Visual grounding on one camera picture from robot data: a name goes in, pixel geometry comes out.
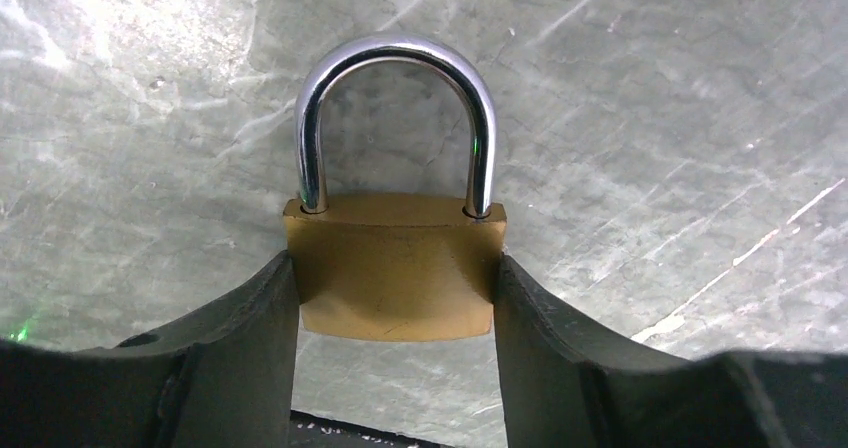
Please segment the large brass padlock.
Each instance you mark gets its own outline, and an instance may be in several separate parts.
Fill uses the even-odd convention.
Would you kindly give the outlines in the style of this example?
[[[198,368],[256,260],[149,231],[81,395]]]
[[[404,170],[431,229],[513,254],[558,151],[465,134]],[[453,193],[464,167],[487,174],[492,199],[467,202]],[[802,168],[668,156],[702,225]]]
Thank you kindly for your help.
[[[466,108],[471,130],[463,198],[328,193],[321,111],[346,76],[382,62],[425,67]],[[295,105],[299,195],[284,209],[304,327],[383,342],[487,334],[507,215],[492,198],[497,118],[490,91],[455,49],[405,32],[345,42],[309,72]]]

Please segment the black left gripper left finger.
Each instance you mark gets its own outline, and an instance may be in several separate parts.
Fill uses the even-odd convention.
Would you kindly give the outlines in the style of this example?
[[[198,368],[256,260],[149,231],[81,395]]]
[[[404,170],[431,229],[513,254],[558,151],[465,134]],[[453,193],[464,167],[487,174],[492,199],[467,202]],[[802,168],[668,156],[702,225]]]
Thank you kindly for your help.
[[[5,447],[284,447],[299,299],[276,255],[243,285],[112,348],[1,344]]]

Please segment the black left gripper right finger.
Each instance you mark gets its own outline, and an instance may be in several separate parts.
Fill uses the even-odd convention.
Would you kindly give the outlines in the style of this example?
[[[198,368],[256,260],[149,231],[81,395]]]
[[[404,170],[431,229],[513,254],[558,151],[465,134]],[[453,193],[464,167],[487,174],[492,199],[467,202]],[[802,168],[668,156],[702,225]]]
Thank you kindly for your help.
[[[623,336],[504,256],[494,330],[512,447],[843,447],[847,358],[731,350],[687,360]]]

